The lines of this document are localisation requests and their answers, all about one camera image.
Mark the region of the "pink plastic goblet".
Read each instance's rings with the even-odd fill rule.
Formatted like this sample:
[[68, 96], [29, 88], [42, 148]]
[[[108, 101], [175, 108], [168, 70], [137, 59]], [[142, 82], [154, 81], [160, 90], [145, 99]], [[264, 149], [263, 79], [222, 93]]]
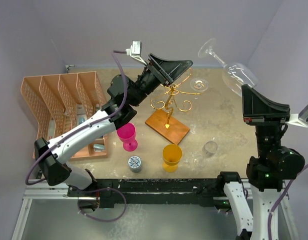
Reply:
[[133, 152], [138, 147], [136, 128], [132, 123], [127, 123], [117, 130], [117, 135], [123, 143], [124, 150]]

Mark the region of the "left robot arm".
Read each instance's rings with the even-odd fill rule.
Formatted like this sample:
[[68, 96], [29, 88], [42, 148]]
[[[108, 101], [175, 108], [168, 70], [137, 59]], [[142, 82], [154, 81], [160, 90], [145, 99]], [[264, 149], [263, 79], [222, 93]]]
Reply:
[[70, 166], [68, 161], [78, 151], [99, 137], [114, 132], [135, 115], [134, 107], [158, 86], [171, 86], [193, 65], [191, 60], [165, 60], [152, 53], [136, 81], [129, 79], [119, 62], [120, 74], [115, 76], [107, 93], [110, 99], [84, 123], [51, 140], [43, 137], [34, 143], [36, 161], [44, 180], [50, 186], [65, 183], [79, 189], [85, 196], [96, 192], [96, 180], [87, 169]]

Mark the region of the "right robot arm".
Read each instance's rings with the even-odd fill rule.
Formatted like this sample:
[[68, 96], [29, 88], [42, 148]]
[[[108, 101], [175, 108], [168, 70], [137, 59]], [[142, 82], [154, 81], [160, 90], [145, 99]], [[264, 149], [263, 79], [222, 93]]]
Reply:
[[249, 208], [237, 172], [222, 171], [216, 190], [227, 196], [234, 215], [238, 240], [278, 239], [277, 207], [287, 192], [284, 180], [294, 180], [305, 166], [304, 157], [282, 146], [288, 129], [290, 107], [264, 97], [247, 84], [241, 87], [243, 121], [255, 127], [257, 157], [250, 157], [246, 176], [252, 193]]

